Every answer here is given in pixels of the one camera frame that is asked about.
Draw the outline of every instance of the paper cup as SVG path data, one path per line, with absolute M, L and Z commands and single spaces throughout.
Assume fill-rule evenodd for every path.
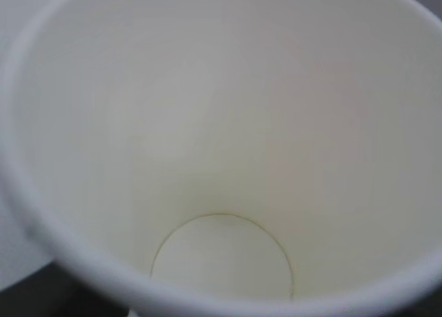
M 55 0 L 1 187 L 141 315 L 376 316 L 441 279 L 441 49 L 412 0 Z

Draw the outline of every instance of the cup rim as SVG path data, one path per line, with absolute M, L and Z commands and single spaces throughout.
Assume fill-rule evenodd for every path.
M 48 22 L 72 0 L 52 0 L 21 31 L 0 70 L 0 191 L 30 240 L 91 287 L 135 311 L 186 316 L 326 317 L 373 316 L 397 309 L 435 288 L 442 279 L 442 250 L 420 262 L 356 291 L 299 298 L 292 302 L 228 300 L 189 294 L 156 283 L 148 276 L 94 251 L 44 207 L 39 192 L 20 161 L 8 113 L 9 102 L 32 45 Z M 442 36 L 442 23 L 415 0 L 397 0 L 429 21 Z

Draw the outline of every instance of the white surface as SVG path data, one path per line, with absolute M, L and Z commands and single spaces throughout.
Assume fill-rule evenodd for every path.
M 442 269 L 442 35 L 426 14 L 408 0 L 75 0 L 5 75 L 2 167 L 26 224 L 144 313 L 366 316 L 416 298 Z M 89 249 L 146 273 L 172 229 L 223 212 L 278 239 L 299 299 L 190 296 Z
M 0 61 L 25 22 L 48 0 L 0 0 Z M 0 197 L 0 290 L 43 267 L 50 258 L 23 236 Z
M 256 224 L 233 215 L 196 218 L 161 246 L 154 280 L 223 298 L 291 298 L 284 251 Z

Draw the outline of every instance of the white paper cup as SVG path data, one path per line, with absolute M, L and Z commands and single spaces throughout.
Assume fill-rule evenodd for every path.
M 412 0 L 55 0 L 1 187 L 141 315 L 376 316 L 441 279 L 441 49 Z

